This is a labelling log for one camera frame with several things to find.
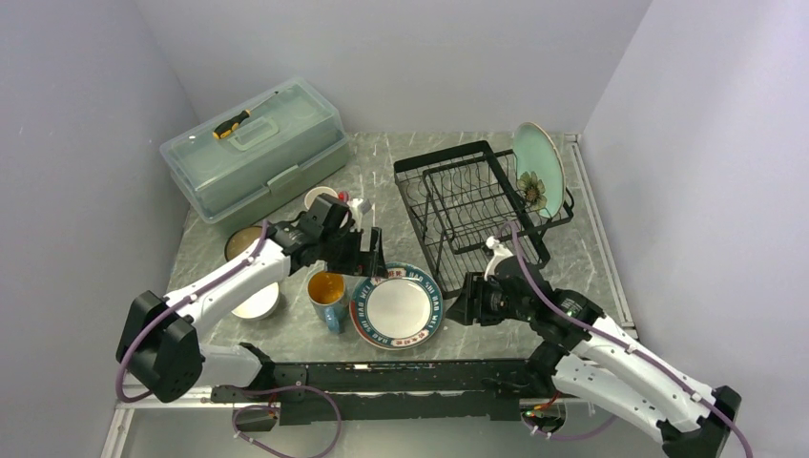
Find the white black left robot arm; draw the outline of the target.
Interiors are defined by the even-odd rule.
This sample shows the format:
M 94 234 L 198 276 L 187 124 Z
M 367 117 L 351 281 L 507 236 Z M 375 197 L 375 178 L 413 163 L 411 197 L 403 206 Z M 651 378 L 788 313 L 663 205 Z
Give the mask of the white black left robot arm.
M 321 260 L 329 273 L 384 278 L 383 232 L 351 224 L 321 225 L 303 212 L 294 221 L 266 221 L 244 252 L 190 285 L 158 296 L 152 291 L 132 303 L 116 358 L 114 388 L 119 401 L 134 403 L 154 395 L 171 403 L 201 385 L 228 385 L 259 401 L 275 387 L 276 365 L 252 344 L 204 345 L 221 319 L 262 289 Z

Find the red teal rimmed plate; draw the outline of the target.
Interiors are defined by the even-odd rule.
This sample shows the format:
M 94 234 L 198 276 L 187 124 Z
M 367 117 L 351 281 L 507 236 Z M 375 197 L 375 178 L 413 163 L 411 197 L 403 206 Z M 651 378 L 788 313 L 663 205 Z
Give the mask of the red teal rimmed plate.
M 444 318 L 438 283 L 423 269 L 390 262 L 385 278 L 360 281 L 351 296 L 349 316 L 367 343 L 387 351 L 424 344 Z

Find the black wire dish rack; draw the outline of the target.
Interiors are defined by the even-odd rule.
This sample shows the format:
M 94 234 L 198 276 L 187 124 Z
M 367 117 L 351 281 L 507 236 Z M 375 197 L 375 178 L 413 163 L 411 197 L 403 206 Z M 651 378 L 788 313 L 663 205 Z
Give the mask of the black wire dish rack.
M 485 269 L 486 240 L 506 222 L 516 221 L 529 261 L 545 266 L 550 252 L 543 237 L 574 216 L 570 190 L 554 217 L 530 208 L 518 190 L 514 152 L 495 152 L 485 140 L 400 159 L 393 170 L 429 272 L 446 299 L 462 292 L 466 273 Z

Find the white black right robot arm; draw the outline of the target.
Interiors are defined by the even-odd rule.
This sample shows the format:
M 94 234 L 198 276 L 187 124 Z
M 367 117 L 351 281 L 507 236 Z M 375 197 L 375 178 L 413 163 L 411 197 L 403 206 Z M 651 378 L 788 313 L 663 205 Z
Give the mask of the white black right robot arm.
M 552 287 L 516 256 L 466 275 L 446 317 L 462 325 L 524 322 L 542 342 L 526 360 L 531 392 L 587 400 L 645 431 L 668 457 L 717 457 L 740 395 L 663 362 L 583 294 Z

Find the light blue flower plate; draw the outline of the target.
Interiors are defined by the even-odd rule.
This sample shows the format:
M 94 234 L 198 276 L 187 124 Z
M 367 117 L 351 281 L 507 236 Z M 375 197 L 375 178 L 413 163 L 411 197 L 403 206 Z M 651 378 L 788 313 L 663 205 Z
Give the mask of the light blue flower plate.
M 556 217 L 564 203 L 566 181 L 560 153 L 550 135 L 533 122 L 514 132 L 517 189 L 530 210 L 547 219 Z

